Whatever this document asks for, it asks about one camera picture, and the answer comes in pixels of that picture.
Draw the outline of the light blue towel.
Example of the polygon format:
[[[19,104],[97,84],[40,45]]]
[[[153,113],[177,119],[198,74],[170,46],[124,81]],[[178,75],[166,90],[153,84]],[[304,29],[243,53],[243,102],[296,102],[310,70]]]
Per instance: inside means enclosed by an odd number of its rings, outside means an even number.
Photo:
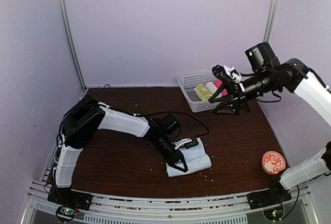
[[[169,165],[166,165],[166,172],[168,177],[176,177],[182,175],[193,174],[205,169],[210,169],[212,167],[212,162],[210,157],[206,154],[204,149],[204,144],[200,137],[197,137],[199,145],[185,149],[179,148],[178,151],[181,151],[184,155],[185,161],[188,166],[187,172],[181,172],[174,168],[171,168]]]

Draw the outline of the green patterned towel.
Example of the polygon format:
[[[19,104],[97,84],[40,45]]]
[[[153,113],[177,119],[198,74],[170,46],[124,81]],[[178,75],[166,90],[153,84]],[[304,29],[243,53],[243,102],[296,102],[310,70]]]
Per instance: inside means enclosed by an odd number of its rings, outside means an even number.
[[[208,101],[211,98],[211,96],[213,95],[210,91],[208,91],[208,89],[205,87],[204,84],[199,84],[198,86],[196,86],[194,88],[194,91],[195,91],[197,97],[201,101]]]

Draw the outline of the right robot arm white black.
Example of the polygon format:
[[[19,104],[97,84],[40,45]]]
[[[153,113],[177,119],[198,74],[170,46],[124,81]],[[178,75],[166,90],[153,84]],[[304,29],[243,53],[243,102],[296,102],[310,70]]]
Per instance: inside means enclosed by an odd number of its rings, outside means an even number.
[[[296,96],[330,125],[330,89],[320,76],[297,58],[280,62],[268,42],[245,51],[252,72],[240,73],[233,66],[216,65],[212,74],[222,85],[208,100],[216,104],[215,114],[240,115],[250,112],[249,101],[283,90]],[[300,164],[283,170],[265,193],[265,200],[276,204],[289,190],[318,177],[330,175],[330,143]]]

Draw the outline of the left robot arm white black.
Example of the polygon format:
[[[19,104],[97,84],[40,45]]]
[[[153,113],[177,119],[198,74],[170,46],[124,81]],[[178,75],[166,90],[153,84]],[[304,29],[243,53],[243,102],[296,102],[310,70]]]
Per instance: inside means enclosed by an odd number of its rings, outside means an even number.
[[[60,154],[54,173],[55,198],[62,205],[74,201],[74,193],[69,189],[78,158],[95,134],[101,131],[143,139],[156,148],[168,166],[187,172],[183,153],[169,138],[178,129],[180,123],[173,113],[164,113],[157,118],[155,115],[129,113],[95,100],[77,103],[64,115],[56,137]]]

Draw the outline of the rolled pink towel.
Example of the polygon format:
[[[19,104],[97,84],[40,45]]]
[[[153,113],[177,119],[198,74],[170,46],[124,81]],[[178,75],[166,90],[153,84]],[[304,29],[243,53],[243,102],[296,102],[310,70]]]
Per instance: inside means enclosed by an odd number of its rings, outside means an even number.
[[[220,79],[218,79],[218,80],[215,81],[214,84],[215,84],[216,88],[221,88],[222,85],[223,85],[223,82],[222,82]],[[218,95],[218,97],[224,97],[224,96],[226,96],[227,94],[228,94],[227,89],[224,88],[223,91],[222,91],[222,93],[220,93],[220,94]]]

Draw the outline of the rolled white towel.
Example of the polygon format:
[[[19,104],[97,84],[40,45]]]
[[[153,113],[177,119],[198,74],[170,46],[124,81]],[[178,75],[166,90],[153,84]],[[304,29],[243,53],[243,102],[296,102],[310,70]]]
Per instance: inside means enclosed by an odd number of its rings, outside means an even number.
[[[218,87],[214,84],[214,82],[207,82],[205,84],[205,87],[210,91],[212,94],[214,94],[217,90]]]

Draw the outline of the white plastic basket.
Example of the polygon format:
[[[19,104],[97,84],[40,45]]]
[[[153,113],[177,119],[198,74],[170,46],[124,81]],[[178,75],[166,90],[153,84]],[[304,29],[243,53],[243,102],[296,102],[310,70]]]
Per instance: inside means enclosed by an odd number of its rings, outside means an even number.
[[[202,72],[177,77],[179,87],[193,113],[213,110],[218,102],[210,103],[212,91],[206,85],[212,85],[217,78],[211,72]]]

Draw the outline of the red patterned bowl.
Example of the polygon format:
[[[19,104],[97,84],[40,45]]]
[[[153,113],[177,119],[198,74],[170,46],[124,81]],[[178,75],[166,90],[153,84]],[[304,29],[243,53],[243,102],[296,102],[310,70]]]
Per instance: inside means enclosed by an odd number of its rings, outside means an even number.
[[[280,153],[268,151],[262,157],[262,169],[269,175],[277,175],[286,169],[286,161]]]

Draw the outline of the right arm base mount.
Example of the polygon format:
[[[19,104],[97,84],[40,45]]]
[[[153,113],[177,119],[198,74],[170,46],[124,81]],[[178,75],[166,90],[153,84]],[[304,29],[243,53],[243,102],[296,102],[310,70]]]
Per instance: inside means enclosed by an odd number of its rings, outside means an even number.
[[[247,194],[247,199],[250,209],[255,210],[289,201],[292,196],[288,189],[285,189],[279,181],[276,181],[268,189]]]

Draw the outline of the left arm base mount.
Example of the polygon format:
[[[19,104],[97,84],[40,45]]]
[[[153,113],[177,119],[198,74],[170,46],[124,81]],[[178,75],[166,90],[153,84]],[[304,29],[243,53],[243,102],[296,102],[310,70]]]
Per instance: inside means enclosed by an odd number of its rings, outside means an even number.
[[[58,188],[52,186],[47,200],[72,209],[88,211],[92,202],[92,195],[88,193],[73,191],[69,188]]]

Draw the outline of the right aluminium frame post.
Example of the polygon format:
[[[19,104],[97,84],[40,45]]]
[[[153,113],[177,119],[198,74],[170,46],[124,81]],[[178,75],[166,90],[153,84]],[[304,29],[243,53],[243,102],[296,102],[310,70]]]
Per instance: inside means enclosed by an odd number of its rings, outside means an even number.
[[[270,0],[263,41],[270,42],[276,25],[280,0]]]

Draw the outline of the aluminium frame post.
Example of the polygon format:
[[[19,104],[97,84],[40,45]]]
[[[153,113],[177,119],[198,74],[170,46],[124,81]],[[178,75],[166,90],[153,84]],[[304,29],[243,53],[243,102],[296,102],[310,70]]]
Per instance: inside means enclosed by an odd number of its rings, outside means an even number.
[[[270,42],[276,25],[280,0],[270,0],[263,41]]]
[[[64,26],[66,43],[68,46],[70,58],[72,60],[76,76],[78,78],[80,88],[82,91],[85,91],[87,89],[87,87],[86,87],[86,84],[85,84],[85,81],[83,78],[83,73],[82,73],[81,66],[78,61],[77,52],[76,52],[76,48],[74,45],[74,40],[73,40],[70,23],[69,23],[68,12],[67,12],[66,0],[58,0],[58,3],[59,3],[60,10],[61,10],[62,22],[63,22],[63,26]]]

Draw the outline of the left aluminium frame post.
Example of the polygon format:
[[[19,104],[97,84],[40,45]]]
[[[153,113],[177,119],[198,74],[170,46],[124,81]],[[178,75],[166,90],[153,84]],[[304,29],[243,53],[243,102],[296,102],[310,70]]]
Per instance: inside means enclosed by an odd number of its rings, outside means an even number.
[[[78,61],[77,52],[76,52],[76,48],[74,45],[74,40],[73,40],[70,23],[69,23],[68,12],[67,12],[66,0],[58,0],[58,3],[59,3],[60,10],[61,10],[62,22],[63,22],[63,26],[64,26],[66,43],[68,46],[70,58],[72,60],[76,76],[78,78],[80,88],[82,91],[85,91],[87,89],[87,87],[86,87],[86,84],[85,84],[85,81],[83,78],[83,73],[82,73],[81,66]]]

